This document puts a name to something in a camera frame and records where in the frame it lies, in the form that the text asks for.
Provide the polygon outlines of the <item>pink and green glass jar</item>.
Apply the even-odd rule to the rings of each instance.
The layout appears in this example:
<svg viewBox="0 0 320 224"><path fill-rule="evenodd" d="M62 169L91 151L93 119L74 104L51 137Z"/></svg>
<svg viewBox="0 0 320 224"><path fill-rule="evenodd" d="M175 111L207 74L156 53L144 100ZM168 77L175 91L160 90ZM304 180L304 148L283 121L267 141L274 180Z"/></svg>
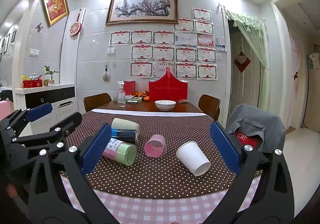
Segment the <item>pink and green glass jar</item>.
<svg viewBox="0 0 320 224"><path fill-rule="evenodd" d="M103 156L120 164L131 166L137 156L137 147L114 138L107 144Z"/></svg>

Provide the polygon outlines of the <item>white paper cup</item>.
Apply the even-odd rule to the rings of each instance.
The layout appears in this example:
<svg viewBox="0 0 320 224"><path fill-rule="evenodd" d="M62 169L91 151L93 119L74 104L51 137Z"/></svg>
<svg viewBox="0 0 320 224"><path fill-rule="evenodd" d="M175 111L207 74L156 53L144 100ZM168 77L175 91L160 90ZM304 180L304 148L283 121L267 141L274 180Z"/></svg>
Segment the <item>white paper cup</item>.
<svg viewBox="0 0 320 224"><path fill-rule="evenodd" d="M188 141L181 145L176 152L176 158L180 160L194 176L206 173L211 163L195 141Z"/></svg>

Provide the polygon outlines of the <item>cream fuzzy cup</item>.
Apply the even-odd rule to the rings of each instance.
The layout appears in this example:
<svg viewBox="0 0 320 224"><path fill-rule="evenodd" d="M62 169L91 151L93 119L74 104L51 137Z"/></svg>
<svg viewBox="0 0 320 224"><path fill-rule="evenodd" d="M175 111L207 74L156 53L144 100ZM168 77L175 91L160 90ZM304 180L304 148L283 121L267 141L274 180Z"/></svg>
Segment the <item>cream fuzzy cup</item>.
<svg viewBox="0 0 320 224"><path fill-rule="evenodd" d="M111 124L112 129L129 129L129 130L135 130L137 133L139 133L140 125L136 122L124 120L120 118L114 118Z"/></svg>

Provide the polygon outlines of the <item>pink plastic cup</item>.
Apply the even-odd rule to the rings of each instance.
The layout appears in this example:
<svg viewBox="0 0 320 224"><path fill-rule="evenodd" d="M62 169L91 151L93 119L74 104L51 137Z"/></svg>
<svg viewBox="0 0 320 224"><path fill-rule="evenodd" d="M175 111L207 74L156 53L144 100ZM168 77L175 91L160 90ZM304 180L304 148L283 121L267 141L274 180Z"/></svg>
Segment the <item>pink plastic cup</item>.
<svg viewBox="0 0 320 224"><path fill-rule="evenodd" d="M167 152L167 144L164 136L155 134L144 146L144 152L147 157L161 158Z"/></svg>

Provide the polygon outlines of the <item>red box on sideboard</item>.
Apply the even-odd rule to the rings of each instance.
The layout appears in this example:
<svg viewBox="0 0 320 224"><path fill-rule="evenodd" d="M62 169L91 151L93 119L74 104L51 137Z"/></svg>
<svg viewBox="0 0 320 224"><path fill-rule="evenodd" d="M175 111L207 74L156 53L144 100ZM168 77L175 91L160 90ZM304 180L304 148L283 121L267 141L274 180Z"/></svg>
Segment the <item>red box on sideboard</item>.
<svg viewBox="0 0 320 224"><path fill-rule="evenodd" d="M23 84L23 88L37 88L37 87L43 86L43 81L41 79L23 80L22 84Z"/></svg>

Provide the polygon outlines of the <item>small potted green plant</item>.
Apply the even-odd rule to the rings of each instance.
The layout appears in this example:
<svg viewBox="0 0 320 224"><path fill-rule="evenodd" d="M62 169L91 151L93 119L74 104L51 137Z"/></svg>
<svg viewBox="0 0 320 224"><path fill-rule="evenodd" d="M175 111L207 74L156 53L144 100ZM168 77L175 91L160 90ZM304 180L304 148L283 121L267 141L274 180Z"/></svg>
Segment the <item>small potted green plant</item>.
<svg viewBox="0 0 320 224"><path fill-rule="evenodd" d="M53 75L54 74L59 74L60 72L57 71L57 70L51 70L50 66L48 66L48 65L45 65L44 68L45 68L45 71L46 71L45 75L50 77L50 78L44 80L44 85L45 86L53 86L55 84L55 81L53 79Z"/></svg>

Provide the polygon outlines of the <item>left wooden chair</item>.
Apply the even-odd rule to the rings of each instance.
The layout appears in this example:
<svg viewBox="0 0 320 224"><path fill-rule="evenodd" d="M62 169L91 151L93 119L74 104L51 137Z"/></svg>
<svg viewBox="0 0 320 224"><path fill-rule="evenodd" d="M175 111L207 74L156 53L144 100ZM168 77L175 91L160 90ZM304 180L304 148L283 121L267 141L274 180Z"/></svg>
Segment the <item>left wooden chair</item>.
<svg viewBox="0 0 320 224"><path fill-rule="evenodd" d="M84 97L84 108L86 112L99 108L104 104L111 102L112 99L108 93L101 93L97 95Z"/></svg>

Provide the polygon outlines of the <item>wooden chair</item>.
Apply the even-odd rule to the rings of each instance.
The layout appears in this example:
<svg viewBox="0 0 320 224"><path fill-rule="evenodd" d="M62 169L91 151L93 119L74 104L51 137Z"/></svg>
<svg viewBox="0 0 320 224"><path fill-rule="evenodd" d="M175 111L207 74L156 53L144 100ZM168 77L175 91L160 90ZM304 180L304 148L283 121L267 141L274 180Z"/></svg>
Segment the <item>wooden chair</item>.
<svg viewBox="0 0 320 224"><path fill-rule="evenodd" d="M220 99L207 94L201 95L199 99L199 109L210 116L214 121L219 119L220 115Z"/></svg>
<svg viewBox="0 0 320 224"><path fill-rule="evenodd" d="M101 93L97 95L84 97L84 108L86 112L99 108L104 104L111 102L112 99L108 93Z"/></svg>

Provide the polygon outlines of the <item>red CAT cushion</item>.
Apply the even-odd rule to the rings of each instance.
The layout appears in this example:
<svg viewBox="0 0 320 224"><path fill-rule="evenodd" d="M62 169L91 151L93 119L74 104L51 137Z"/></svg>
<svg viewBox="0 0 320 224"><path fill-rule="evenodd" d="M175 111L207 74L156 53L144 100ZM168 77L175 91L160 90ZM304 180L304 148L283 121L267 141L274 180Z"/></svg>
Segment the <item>red CAT cushion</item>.
<svg viewBox="0 0 320 224"><path fill-rule="evenodd" d="M250 145L255 149L258 149L260 145L262 144L262 139L260 138L259 135L256 136L246 136L239 130L236 130L234 132L234 135L237 137L237 139L245 146L245 145Z"/></svg>

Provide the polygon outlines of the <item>pink checkered tablecloth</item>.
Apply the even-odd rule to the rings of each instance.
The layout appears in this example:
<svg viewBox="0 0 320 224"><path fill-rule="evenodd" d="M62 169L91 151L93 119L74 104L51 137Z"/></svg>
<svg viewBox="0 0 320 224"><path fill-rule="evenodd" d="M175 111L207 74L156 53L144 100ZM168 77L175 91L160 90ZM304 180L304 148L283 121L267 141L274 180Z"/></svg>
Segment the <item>pink checkered tablecloth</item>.
<svg viewBox="0 0 320 224"><path fill-rule="evenodd" d="M147 200L95 193L120 223L202 223L226 195L226 190L176 200Z"/></svg>

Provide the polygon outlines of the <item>blue and black metal can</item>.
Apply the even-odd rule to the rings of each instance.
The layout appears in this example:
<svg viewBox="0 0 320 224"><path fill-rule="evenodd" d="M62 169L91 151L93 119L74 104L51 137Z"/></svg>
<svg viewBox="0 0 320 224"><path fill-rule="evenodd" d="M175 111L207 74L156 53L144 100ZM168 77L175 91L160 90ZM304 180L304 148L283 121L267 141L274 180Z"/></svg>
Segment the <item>blue and black metal can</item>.
<svg viewBox="0 0 320 224"><path fill-rule="evenodd" d="M138 145L138 132L135 129L111 129L111 137L132 145Z"/></svg>

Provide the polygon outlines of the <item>clear spray bottle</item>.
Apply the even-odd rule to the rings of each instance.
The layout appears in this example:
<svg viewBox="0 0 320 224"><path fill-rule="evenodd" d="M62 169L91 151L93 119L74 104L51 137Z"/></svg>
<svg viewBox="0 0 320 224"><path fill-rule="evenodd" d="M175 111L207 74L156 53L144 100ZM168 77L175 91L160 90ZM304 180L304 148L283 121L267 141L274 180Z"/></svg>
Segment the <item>clear spray bottle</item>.
<svg viewBox="0 0 320 224"><path fill-rule="evenodd" d="M125 101L125 90L124 90L124 81L118 81L118 97L117 97L117 103L119 107L125 107L126 101Z"/></svg>

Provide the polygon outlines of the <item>hanging round brush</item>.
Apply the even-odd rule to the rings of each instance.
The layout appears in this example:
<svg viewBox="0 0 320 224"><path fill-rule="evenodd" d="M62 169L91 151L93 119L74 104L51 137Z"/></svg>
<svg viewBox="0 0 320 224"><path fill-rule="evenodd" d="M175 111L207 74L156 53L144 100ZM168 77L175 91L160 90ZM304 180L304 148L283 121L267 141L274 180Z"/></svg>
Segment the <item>hanging round brush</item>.
<svg viewBox="0 0 320 224"><path fill-rule="evenodd" d="M103 80L104 80L105 82L108 82L108 81L110 81L110 79L111 79L111 75L110 75L110 73L108 72L108 66L106 65L106 66L105 66L105 71L104 71L104 73L103 73Z"/></svg>

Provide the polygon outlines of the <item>grey jacket on chair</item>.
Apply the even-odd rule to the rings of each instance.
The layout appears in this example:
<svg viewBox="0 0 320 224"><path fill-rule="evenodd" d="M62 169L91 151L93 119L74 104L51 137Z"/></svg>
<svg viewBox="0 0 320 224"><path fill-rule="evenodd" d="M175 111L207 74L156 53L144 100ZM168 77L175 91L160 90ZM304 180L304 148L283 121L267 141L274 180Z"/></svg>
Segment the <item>grey jacket on chair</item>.
<svg viewBox="0 0 320 224"><path fill-rule="evenodd" d="M259 135L262 144L258 150L271 153L282 150L285 143L285 126L280 117L248 104L238 105L227 120L226 132L239 130L246 136Z"/></svg>

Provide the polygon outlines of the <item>green box on table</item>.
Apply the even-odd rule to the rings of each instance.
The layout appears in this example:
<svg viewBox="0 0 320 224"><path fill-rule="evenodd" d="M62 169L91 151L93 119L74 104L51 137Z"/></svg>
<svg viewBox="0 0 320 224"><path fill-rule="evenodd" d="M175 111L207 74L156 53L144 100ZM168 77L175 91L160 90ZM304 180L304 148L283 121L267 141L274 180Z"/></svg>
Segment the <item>green box on table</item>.
<svg viewBox="0 0 320 224"><path fill-rule="evenodd" d="M140 103L142 102L143 98L142 97L137 97L137 96L121 96L120 97L120 105L124 105L127 103Z"/></svg>

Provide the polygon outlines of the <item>small red gift bag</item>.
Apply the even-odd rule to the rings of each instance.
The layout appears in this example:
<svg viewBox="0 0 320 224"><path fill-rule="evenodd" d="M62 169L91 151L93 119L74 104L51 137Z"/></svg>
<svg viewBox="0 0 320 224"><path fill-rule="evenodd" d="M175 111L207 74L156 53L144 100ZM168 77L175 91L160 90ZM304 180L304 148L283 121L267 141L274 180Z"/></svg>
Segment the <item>small red gift bag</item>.
<svg viewBox="0 0 320 224"><path fill-rule="evenodd" d="M125 90L126 95L135 95L136 82L135 81L124 81L124 90Z"/></svg>

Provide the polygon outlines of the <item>orange snack packets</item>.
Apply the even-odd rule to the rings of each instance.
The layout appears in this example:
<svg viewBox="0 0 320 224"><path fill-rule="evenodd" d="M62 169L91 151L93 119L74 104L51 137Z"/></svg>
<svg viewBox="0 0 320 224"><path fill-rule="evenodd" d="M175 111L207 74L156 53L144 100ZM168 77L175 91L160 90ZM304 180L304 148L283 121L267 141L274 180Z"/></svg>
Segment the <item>orange snack packets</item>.
<svg viewBox="0 0 320 224"><path fill-rule="evenodd" d="M144 92L142 91L137 91L134 97L137 97L143 101L148 101L149 100L149 92L146 90Z"/></svg>

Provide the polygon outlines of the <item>brown polka dot tablecloth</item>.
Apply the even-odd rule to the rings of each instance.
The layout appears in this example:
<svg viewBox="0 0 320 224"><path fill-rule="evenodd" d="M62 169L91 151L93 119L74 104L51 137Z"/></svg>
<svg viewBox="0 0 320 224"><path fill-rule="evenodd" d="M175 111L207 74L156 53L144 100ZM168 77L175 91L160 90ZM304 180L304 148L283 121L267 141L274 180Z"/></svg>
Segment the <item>brown polka dot tablecloth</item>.
<svg viewBox="0 0 320 224"><path fill-rule="evenodd" d="M137 156L131 166L102 156L92 173L86 175L93 189L142 199L184 199L230 188L236 177L228 170L210 137L213 120L206 116L138 116L88 112L67 138L69 146L79 146L104 124L115 119L139 124ZM176 157L181 145L198 144L211 166L195 176Z"/></svg>

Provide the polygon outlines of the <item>right wooden chair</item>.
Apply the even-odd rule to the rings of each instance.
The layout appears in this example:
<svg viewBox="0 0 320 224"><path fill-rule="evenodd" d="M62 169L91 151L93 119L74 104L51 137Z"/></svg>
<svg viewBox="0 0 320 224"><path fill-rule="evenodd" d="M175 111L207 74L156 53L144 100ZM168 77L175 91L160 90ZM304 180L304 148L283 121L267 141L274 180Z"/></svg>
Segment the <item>right wooden chair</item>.
<svg viewBox="0 0 320 224"><path fill-rule="evenodd" d="M201 95L199 99L199 109L210 116L214 121L219 119L220 115L220 99L207 94Z"/></svg>

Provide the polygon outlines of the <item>white ceramic bowl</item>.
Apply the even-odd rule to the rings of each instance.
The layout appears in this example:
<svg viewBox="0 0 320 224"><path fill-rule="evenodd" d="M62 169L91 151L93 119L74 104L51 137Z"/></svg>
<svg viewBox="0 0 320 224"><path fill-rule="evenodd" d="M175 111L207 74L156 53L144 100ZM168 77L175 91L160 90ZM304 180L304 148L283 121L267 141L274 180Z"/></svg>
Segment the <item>white ceramic bowl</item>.
<svg viewBox="0 0 320 224"><path fill-rule="evenodd" d="M176 101L171 100L158 100L155 101L156 107L164 112L172 110L176 106Z"/></svg>

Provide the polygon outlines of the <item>gold framed red calligraphy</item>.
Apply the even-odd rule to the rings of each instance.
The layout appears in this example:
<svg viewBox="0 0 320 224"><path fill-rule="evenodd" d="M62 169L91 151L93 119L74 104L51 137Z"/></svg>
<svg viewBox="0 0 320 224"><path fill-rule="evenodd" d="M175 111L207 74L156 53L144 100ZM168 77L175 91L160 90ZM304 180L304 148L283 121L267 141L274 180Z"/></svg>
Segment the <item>gold framed red calligraphy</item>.
<svg viewBox="0 0 320 224"><path fill-rule="evenodd" d="M47 25L51 27L69 15L67 0L41 0Z"/></svg>

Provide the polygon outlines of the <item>wooden dining table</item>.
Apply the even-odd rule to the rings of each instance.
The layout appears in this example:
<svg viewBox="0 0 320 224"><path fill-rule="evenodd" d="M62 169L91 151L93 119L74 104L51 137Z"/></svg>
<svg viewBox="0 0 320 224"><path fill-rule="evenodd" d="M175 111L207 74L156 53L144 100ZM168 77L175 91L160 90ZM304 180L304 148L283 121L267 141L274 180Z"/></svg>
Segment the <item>wooden dining table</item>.
<svg viewBox="0 0 320 224"><path fill-rule="evenodd" d="M142 101L137 104L126 104L125 107L119 107L114 101L103 104L98 109L109 109L109 110L129 110L139 112L160 112L154 102ZM201 113L202 111L195 107L192 103L177 103L175 107L170 111L175 113Z"/></svg>

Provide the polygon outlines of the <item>large red gift box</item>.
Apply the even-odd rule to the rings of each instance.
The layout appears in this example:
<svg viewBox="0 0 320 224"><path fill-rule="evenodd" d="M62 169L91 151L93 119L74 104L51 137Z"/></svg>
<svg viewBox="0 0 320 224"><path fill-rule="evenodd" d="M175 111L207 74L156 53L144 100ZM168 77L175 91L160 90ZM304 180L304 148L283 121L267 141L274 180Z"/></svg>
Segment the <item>large red gift box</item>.
<svg viewBox="0 0 320 224"><path fill-rule="evenodd" d="M180 101L188 98L188 83L178 80L167 67L165 74L149 82L149 101Z"/></svg>

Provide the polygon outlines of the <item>white door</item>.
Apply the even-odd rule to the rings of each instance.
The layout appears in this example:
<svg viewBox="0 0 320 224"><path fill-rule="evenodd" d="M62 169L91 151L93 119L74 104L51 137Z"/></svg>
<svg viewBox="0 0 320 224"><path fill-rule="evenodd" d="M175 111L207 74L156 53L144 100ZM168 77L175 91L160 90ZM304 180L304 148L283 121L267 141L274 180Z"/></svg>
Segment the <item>white door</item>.
<svg viewBox="0 0 320 224"><path fill-rule="evenodd" d="M229 112L231 113L239 104L258 106L260 61L240 30L232 30L230 40L232 80Z"/></svg>

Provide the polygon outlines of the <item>red diamond door decoration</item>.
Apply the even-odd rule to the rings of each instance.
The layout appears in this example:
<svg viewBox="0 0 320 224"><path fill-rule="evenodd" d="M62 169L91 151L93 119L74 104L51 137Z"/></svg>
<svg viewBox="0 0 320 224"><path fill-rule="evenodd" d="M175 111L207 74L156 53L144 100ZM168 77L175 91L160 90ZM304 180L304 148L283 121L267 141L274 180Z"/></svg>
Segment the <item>red diamond door decoration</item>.
<svg viewBox="0 0 320 224"><path fill-rule="evenodd" d="M243 73L244 70L251 63L251 60L241 51L235 58L234 64L240 73Z"/></svg>

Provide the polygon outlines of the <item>framed plum blossom painting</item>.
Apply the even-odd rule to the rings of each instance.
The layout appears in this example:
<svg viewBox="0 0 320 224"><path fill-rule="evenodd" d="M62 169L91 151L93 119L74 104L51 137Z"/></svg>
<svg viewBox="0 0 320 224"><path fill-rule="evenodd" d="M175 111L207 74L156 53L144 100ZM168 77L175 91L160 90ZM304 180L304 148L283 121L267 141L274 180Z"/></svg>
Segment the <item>framed plum blossom painting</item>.
<svg viewBox="0 0 320 224"><path fill-rule="evenodd" d="M178 0L111 0L106 25L178 23Z"/></svg>

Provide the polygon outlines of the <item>green door curtain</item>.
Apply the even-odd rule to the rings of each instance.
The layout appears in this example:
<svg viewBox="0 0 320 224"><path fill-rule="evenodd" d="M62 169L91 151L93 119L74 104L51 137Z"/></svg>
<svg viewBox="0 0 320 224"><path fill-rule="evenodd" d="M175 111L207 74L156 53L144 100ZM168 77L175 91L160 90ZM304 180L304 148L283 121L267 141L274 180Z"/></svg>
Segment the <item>green door curtain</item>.
<svg viewBox="0 0 320 224"><path fill-rule="evenodd" d="M259 62L263 66L263 84L260 91L259 105L258 107L263 110L267 110L268 107L268 95L269 95L269 66L267 61L267 47L265 40L265 28L264 23L257 17L247 14L238 14L231 12L224 8L227 19L233 20L238 27L249 46L253 50L255 56L259 59Z"/></svg>

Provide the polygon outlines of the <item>wall light switch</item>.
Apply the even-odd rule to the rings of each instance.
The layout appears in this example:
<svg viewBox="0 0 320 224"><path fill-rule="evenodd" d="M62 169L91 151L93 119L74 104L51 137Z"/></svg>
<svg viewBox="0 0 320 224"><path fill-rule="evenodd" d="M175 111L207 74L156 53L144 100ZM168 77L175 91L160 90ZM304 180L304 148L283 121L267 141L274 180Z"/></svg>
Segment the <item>wall light switch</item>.
<svg viewBox="0 0 320 224"><path fill-rule="evenodd" d="M40 51L37 49L29 49L29 56L38 57L39 53L40 53Z"/></svg>

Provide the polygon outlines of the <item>red round wall ornament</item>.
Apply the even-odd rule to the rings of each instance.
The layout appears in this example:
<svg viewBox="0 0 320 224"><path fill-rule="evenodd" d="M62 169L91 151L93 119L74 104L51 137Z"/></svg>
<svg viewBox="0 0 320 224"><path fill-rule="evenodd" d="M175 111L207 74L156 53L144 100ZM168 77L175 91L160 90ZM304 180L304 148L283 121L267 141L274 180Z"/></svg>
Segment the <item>red round wall ornament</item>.
<svg viewBox="0 0 320 224"><path fill-rule="evenodd" d="M80 23L79 19L80 19L80 13L78 13L76 21L70 27L69 34L71 36L77 35L81 30L81 23Z"/></svg>

